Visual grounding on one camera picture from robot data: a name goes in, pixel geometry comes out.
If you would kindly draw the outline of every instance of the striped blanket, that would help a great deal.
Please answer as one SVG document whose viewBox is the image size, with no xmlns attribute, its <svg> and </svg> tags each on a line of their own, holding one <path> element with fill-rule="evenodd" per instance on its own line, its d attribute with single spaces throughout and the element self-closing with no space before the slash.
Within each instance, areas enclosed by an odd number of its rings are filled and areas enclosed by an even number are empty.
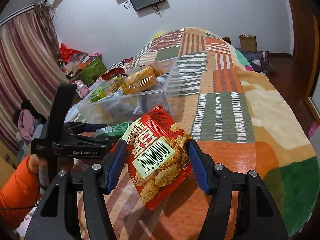
<svg viewBox="0 0 320 240">
<path fill-rule="evenodd" d="M 198 141 L 202 151 L 232 171 L 256 170 L 283 216 L 289 235 L 307 221 L 319 190 L 319 166 L 310 142 L 292 110 L 268 78 L 247 71 L 243 55 L 217 35 L 185 28 L 150 42 L 129 70 L 152 60 L 178 57 L 183 86 L 175 121 Z M 155 211 L 144 207 L 133 182 L 122 171 L 105 202 L 117 239 L 197 239 L 210 198 L 193 174 Z M 86 230 L 82 194 L 80 226 Z M 237 209 L 233 193 L 227 239 L 232 238 Z"/>
</svg>

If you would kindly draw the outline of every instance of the cardboard box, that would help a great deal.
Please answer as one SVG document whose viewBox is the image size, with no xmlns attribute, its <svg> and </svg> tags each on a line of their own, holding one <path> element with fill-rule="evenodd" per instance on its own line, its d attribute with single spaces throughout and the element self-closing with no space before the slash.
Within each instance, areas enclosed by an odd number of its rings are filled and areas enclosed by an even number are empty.
<svg viewBox="0 0 320 240">
<path fill-rule="evenodd" d="M 240 39 L 241 50 L 252 51 L 252 52 L 257 51 L 256 36 L 240 35 L 239 39 Z"/>
<path fill-rule="evenodd" d="M 231 45 L 231 39 L 229 37 L 224 37 L 222 39 Z"/>
</svg>

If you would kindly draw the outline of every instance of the green snack bag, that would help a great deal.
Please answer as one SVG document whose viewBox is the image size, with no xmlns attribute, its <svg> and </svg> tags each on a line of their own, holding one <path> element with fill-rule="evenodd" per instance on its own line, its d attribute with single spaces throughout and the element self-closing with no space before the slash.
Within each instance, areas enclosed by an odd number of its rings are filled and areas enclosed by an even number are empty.
<svg viewBox="0 0 320 240">
<path fill-rule="evenodd" d="M 124 132 L 129 127 L 128 122 L 119 123 L 115 126 L 109 126 L 105 128 L 101 128 L 96 131 L 96 138 L 103 138 L 103 137 L 109 137 L 109 136 L 117 136 L 117 135 L 124 135 Z"/>
</svg>

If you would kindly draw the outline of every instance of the orange jacket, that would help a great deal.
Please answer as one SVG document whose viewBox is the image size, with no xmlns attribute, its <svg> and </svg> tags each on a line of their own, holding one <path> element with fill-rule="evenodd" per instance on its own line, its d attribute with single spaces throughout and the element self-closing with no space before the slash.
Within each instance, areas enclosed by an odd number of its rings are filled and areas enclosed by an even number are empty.
<svg viewBox="0 0 320 240">
<path fill-rule="evenodd" d="M 17 167 L 7 183 L 0 191 L 0 208 L 29 207 L 36 204 L 36 195 L 39 190 L 39 178 L 30 172 L 28 161 L 25 158 Z M 30 212 L 29 209 L 1 210 L 3 217 L 10 229 L 19 227 L 24 217 Z"/>
</svg>

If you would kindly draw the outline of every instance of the pink clothing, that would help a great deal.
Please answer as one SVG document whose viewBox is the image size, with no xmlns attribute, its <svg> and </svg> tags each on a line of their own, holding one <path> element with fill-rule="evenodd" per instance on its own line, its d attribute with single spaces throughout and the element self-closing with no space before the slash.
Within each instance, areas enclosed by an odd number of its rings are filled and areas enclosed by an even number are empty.
<svg viewBox="0 0 320 240">
<path fill-rule="evenodd" d="M 35 118 L 32 116 L 29 110 L 22 110 L 18 120 L 19 133 L 28 144 L 33 136 L 35 129 Z"/>
</svg>

